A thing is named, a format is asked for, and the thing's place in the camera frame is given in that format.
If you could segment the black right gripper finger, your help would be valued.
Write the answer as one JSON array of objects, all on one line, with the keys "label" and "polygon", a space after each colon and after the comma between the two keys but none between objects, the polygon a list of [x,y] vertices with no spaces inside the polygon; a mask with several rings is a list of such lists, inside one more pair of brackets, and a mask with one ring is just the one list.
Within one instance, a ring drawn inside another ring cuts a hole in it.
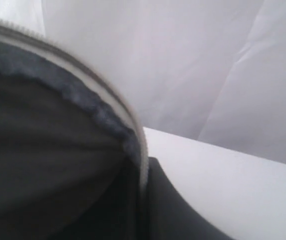
[{"label": "black right gripper finger", "polygon": [[199,215],[167,178],[158,160],[149,158],[149,240],[228,240],[229,236]]}]

